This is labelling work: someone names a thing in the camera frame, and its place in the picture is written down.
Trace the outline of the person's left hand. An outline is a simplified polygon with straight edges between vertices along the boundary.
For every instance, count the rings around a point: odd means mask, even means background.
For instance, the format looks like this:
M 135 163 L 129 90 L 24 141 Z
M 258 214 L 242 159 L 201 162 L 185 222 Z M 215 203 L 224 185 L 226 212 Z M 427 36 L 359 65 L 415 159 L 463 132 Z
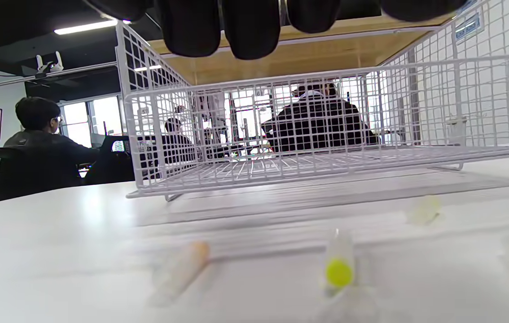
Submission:
M 406 22 L 422 22 L 460 10 L 468 0 L 368 0 Z M 141 20 L 151 0 L 83 0 L 104 17 Z M 275 51 L 281 34 L 281 0 L 152 0 L 163 41 L 180 57 L 213 55 L 221 31 L 235 58 L 254 61 Z M 342 0 L 285 0 L 290 25 L 306 34 L 328 31 Z

